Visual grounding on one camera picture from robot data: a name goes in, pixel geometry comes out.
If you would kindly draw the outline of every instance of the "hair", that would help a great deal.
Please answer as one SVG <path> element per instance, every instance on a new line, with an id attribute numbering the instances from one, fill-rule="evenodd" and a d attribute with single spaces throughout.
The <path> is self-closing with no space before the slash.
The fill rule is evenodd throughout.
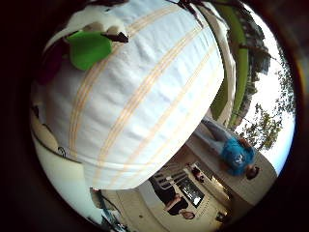
<path id="1" fill-rule="evenodd" d="M 196 176 L 197 174 L 199 174 L 201 171 L 198 169 L 198 168 L 196 168 L 196 167 L 193 167 L 193 169 L 192 169 L 192 174 L 194 175 L 194 176 Z"/>
<path id="2" fill-rule="evenodd" d="M 250 168 L 250 170 L 248 170 L 245 175 L 247 177 L 247 179 L 250 181 L 252 180 L 253 178 L 255 178 L 260 172 L 260 167 L 258 166 L 254 166 L 252 168 Z"/>

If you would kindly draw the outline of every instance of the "orange stripe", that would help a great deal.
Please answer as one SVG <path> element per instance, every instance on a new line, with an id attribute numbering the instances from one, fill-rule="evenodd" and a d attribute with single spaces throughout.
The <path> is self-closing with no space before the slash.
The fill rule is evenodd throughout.
<path id="1" fill-rule="evenodd" d="M 219 70 L 219 66 L 217 66 L 216 71 L 215 71 L 215 75 L 217 75 L 217 72 Z M 216 80 L 216 78 L 209 78 L 209 81 L 206 83 L 205 85 L 205 89 L 206 87 L 208 87 L 209 85 L 212 86 L 212 84 L 214 83 L 214 81 Z M 185 117 L 182 119 L 182 121 L 179 123 L 179 125 L 176 127 L 176 129 L 171 133 L 172 136 L 165 141 L 161 147 L 159 149 L 156 150 L 155 154 L 150 158 L 150 160 L 145 163 L 143 165 L 143 167 L 137 171 L 131 178 L 130 180 L 128 180 L 122 187 L 122 188 L 126 188 L 126 186 L 131 183 L 131 181 L 134 181 L 135 177 L 140 175 L 141 172 L 143 172 L 146 168 L 149 168 L 149 165 L 151 163 L 154 162 L 154 160 L 157 158 L 157 156 L 165 149 L 165 147 L 170 143 L 170 141 L 172 139 L 175 139 L 174 134 L 179 134 L 180 130 L 183 129 L 183 125 L 188 121 L 188 119 L 190 117 L 192 117 L 192 115 L 194 114 L 195 110 L 200 106 L 201 103 L 203 103 L 203 101 L 205 100 L 206 95 L 208 94 L 208 91 L 203 92 L 203 95 L 201 97 L 198 97 L 198 100 L 194 103 L 192 109 L 188 110 L 188 112 L 186 113 Z"/>
<path id="2" fill-rule="evenodd" d="M 177 108 L 179 102 L 183 99 L 183 96 L 187 93 L 188 89 L 192 86 L 194 81 L 197 79 L 199 76 L 201 70 L 209 60 L 211 54 L 214 52 L 214 49 L 216 48 L 216 44 L 214 43 L 213 46 L 210 48 L 210 50 L 207 52 L 207 54 L 204 56 L 202 61 L 199 63 L 197 68 L 195 69 L 194 73 L 192 76 L 187 80 L 185 85 L 183 86 L 182 90 L 179 92 L 177 97 L 174 99 L 174 101 L 170 104 L 169 108 L 165 110 L 165 112 L 161 115 L 159 120 L 156 122 L 156 124 L 151 128 L 150 133 L 144 140 L 139 144 L 137 149 L 131 154 L 131 156 L 128 157 L 126 160 L 126 163 L 124 164 L 124 167 L 122 170 L 120 170 L 116 176 L 113 177 L 113 179 L 110 181 L 109 186 L 107 187 L 109 189 L 110 186 L 112 186 L 118 178 L 124 173 L 129 165 L 137 159 L 137 157 L 140 155 L 141 151 L 147 146 L 147 144 L 155 137 L 155 134 L 160 130 L 162 125 L 166 122 L 167 118 L 171 115 L 171 113 Z"/>
<path id="3" fill-rule="evenodd" d="M 176 45 L 171 48 L 164 57 L 156 64 L 153 70 L 148 74 L 148 76 L 144 79 L 143 83 L 139 86 L 139 88 L 132 95 L 126 107 L 123 109 L 121 115 L 118 117 L 116 123 L 112 127 L 109 132 L 107 139 L 104 142 L 103 147 L 100 150 L 100 154 L 98 156 L 98 168 L 96 171 L 96 175 L 94 177 L 94 186 L 98 180 L 98 176 L 103 167 L 104 161 L 108 156 L 109 149 L 113 145 L 116 137 L 119 135 L 121 130 L 124 128 L 126 122 L 129 117 L 133 114 L 133 111 L 139 105 L 139 103 L 144 99 L 144 97 L 151 91 L 152 86 L 157 81 L 158 77 L 169 67 L 172 61 L 177 57 L 177 55 L 182 51 L 182 49 L 193 40 L 193 38 L 200 32 L 202 29 L 200 27 L 196 27 L 187 33 L 180 41 L 176 43 Z"/>
<path id="4" fill-rule="evenodd" d="M 157 10 L 151 14 L 148 14 L 144 17 L 141 17 L 133 24 L 127 27 L 127 32 L 129 36 L 134 37 L 140 30 L 146 27 L 148 24 L 154 22 L 155 20 L 161 18 L 164 15 L 168 15 L 172 12 L 178 11 L 179 8 L 176 6 L 168 6 L 163 9 Z M 107 59 L 100 61 L 98 64 L 95 64 L 86 74 L 83 82 L 81 83 L 77 95 L 74 99 L 73 108 L 70 115 L 70 134 L 69 134 L 69 142 L 70 142 L 70 152 L 71 154 L 77 158 L 77 154 L 75 151 L 75 142 L 76 136 L 80 127 L 80 117 L 81 111 L 84 108 L 85 102 L 89 96 L 89 93 L 92 89 L 92 86 L 96 82 L 99 73 L 102 69 L 105 68 L 108 61 L 119 51 L 120 47 L 122 47 L 123 43 L 113 43 L 113 53 L 108 56 Z"/>

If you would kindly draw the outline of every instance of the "sky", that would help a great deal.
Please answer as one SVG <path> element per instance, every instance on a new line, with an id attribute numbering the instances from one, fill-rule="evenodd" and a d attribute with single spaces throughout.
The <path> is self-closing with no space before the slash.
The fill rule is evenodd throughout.
<path id="1" fill-rule="evenodd" d="M 269 54 L 280 61 L 278 50 L 276 48 L 276 41 L 268 29 L 267 25 L 258 17 L 256 14 L 252 14 L 256 23 L 261 26 L 265 39 L 264 43 L 268 47 Z M 271 111 L 274 107 L 274 101 L 279 97 L 280 93 L 277 91 L 280 89 L 279 81 L 276 75 L 274 74 L 278 69 L 280 69 L 279 64 L 270 59 L 270 67 L 268 70 L 268 74 L 264 75 L 262 73 L 259 74 L 260 81 L 255 82 L 256 88 L 258 92 L 253 95 L 252 102 L 249 108 L 249 111 L 245 118 L 250 121 L 253 118 L 255 111 L 256 102 L 260 103 L 265 110 Z M 279 132 L 278 139 L 275 142 L 274 146 L 268 151 L 262 151 L 262 154 L 269 160 L 269 162 L 273 165 L 276 170 L 277 175 L 281 172 L 286 158 L 289 154 L 290 147 L 293 140 L 294 130 L 295 130 L 295 119 L 290 115 L 284 115 L 283 120 L 283 129 Z M 241 127 L 245 121 L 243 120 L 241 125 L 237 128 L 237 131 L 241 131 Z"/>

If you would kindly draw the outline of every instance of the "jeans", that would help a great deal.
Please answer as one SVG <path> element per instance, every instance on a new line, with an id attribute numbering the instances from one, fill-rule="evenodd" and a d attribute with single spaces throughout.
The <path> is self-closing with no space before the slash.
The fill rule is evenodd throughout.
<path id="1" fill-rule="evenodd" d="M 210 130 L 214 139 L 207 134 L 201 134 L 199 132 L 195 132 L 195 134 L 202 138 L 218 155 L 220 155 L 225 142 L 233 136 L 211 120 L 202 120 L 202 123 Z"/>

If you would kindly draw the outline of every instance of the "blue shirt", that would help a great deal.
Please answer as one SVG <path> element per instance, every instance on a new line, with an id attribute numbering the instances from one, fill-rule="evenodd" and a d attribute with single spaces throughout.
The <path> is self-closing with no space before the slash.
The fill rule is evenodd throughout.
<path id="1" fill-rule="evenodd" d="M 243 174 L 246 165 L 252 162 L 254 151 L 252 147 L 244 148 L 235 138 L 230 138 L 224 144 L 220 156 L 229 165 L 228 172 L 231 175 L 238 176 Z"/>

